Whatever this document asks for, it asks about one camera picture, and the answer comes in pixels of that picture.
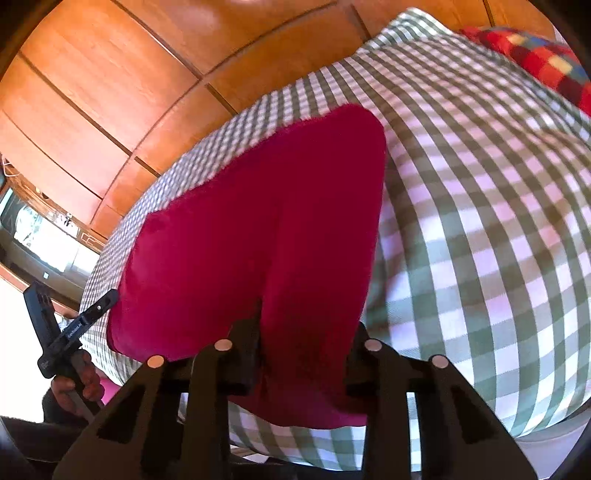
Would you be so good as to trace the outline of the person's left hand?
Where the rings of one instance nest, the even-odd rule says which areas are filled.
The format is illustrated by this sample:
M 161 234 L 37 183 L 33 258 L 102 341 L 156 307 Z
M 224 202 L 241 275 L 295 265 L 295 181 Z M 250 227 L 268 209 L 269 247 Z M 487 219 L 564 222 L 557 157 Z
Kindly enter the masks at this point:
M 92 363 L 90 354 L 80 350 L 73 356 L 73 378 L 57 375 L 51 381 L 51 392 L 61 409 L 77 417 L 85 417 L 89 412 L 87 404 L 102 402 L 105 390 L 100 375 Z

